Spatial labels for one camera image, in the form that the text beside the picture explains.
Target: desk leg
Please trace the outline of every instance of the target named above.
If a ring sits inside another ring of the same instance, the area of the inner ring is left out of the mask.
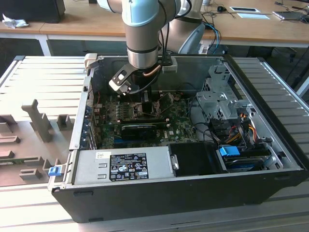
[[[53,50],[47,35],[37,35],[37,40],[40,42],[44,56],[53,56]]]
[[[304,96],[304,94],[309,89],[309,77],[306,79],[306,81],[301,85],[301,87],[296,92],[301,98]]]

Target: paper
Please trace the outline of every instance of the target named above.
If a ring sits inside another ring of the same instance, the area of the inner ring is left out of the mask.
[[[256,18],[256,19],[270,19],[264,14],[246,14],[246,13],[237,13],[241,18]]]
[[[29,26],[29,24],[26,23],[24,19],[12,19],[6,17],[4,14],[2,14],[3,20],[2,23],[4,23],[9,28],[20,28],[20,27],[26,27]]]

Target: power supply label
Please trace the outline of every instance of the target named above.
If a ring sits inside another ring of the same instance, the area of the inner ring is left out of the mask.
[[[146,153],[111,155],[111,181],[140,180],[148,178],[149,173]]]

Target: red wire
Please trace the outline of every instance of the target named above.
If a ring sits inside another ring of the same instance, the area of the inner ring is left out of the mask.
[[[97,102],[97,104],[96,105],[98,105],[98,103],[100,102],[100,92],[98,92],[98,102]]]

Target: wooden desk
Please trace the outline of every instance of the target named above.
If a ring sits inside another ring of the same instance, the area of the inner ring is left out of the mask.
[[[43,22],[31,22],[28,27],[23,28],[8,28],[4,23],[0,23],[0,33],[26,33],[26,34],[39,34]]]
[[[41,34],[94,35],[125,37],[124,23],[120,14],[114,14],[88,1],[64,0],[65,15],[58,24],[45,23]]]
[[[223,4],[229,12],[229,7],[251,7],[257,8],[260,14],[271,14],[273,11],[285,11],[285,8],[274,4],[274,0],[216,0],[216,3]],[[284,1],[285,6],[305,7],[307,4],[297,1]],[[202,7],[202,11],[217,12],[218,5],[212,4],[209,7]],[[295,44],[295,46],[307,47],[309,44],[309,25],[299,21],[281,21],[274,14],[267,15],[270,19],[249,19],[241,18],[237,14],[216,14],[214,20],[216,28],[222,34],[223,44],[250,45],[252,43],[271,44]],[[203,39],[213,39],[213,33],[205,33]]]
[[[43,53],[52,55],[49,40],[82,40],[82,41],[125,41],[124,24],[121,15],[113,14],[98,4],[88,4],[88,1],[64,0],[65,15],[58,24],[33,23],[20,29],[9,29],[0,24],[0,37],[26,38],[39,40]],[[282,6],[274,4],[274,0],[216,0],[224,4],[229,12],[229,6],[253,7],[261,13],[285,11]],[[287,7],[305,7],[305,3],[285,1]],[[206,8],[216,12],[217,5]],[[267,15],[270,19],[240,18],[237,14],[216,14],[214,22],[222,34],[221,44],[226,45],[257,45],[281,47],[307,47],[309,45],[309,25],[302,22],[280,21],[275,15]],[[202,43],[210,44],[214,38],[211,30],[205,31]]]

